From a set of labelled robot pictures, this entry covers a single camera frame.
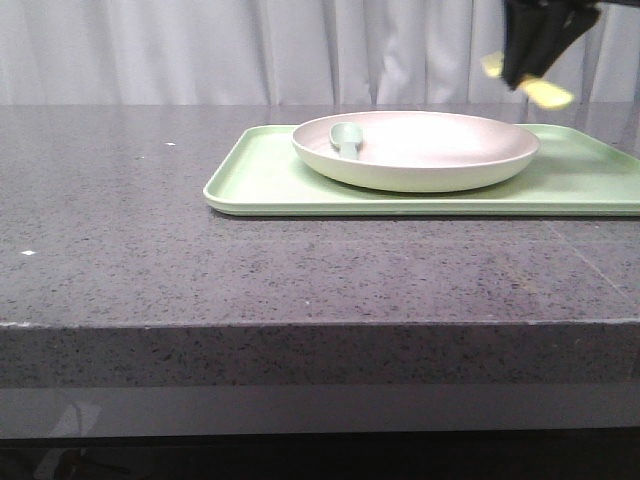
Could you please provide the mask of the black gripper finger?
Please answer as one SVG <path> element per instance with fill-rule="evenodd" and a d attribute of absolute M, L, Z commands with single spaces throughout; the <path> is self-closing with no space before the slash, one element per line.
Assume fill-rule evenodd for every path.
<path fill-rule="evenodd" d="M 502 80 L 515 90 L 527 75 L 537 73 L 542 60 L 539 34 L 546 21 L 541 1 L 503 1 L 504 50 Z"/>
<path fill-rule="evenodd" d="M 599 20 L 593 2 L 543 2 L 542 21 L 524 59 L 524 74 L 541 78 Z"/>

